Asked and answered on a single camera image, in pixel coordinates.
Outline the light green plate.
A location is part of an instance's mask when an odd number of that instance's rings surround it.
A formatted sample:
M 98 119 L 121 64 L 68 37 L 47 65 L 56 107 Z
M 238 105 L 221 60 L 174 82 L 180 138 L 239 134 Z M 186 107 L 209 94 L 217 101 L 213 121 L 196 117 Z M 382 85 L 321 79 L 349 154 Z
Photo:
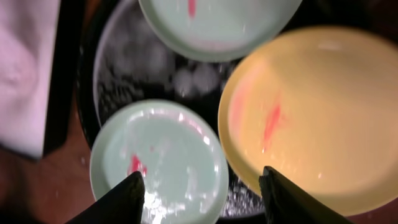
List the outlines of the light green plate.
M 217 135 L 199 115 L 171 101 L 145 100 L 116 112 L 91 148 L 95 199 L 138 171 L 144 223 L 215 223 L 228 194 L 228 165 Z
M 201 62 L 226 62 L 272 40 L 302 0 L 139 0 L 158 38 Z

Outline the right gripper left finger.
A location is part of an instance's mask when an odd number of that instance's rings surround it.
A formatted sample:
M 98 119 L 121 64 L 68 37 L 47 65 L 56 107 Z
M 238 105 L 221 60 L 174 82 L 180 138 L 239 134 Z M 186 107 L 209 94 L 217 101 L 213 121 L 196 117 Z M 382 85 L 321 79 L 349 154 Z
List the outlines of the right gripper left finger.
M 144 194 L 144 179 L 135 171 L 68 223 L 140 224 Z

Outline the yellow plate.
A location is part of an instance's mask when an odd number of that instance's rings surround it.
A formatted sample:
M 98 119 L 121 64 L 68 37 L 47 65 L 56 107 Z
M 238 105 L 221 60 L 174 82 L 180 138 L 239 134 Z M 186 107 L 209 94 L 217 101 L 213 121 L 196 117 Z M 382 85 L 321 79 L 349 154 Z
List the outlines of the yellow plate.
M 342 27 L 284 33 L 234 69 L 218 132 L 257 194 L 271 166 L 341 215 L 381 207 L 397 197 L 397 46 Z

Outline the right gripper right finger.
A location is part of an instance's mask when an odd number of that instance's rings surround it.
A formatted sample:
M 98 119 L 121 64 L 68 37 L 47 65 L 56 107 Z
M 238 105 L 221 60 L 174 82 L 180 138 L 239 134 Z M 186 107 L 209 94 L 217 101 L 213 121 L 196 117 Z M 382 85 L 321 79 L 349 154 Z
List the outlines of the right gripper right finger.
M 352 224 L 271 166 L 259 177 L 264 214 L 270 224 Z

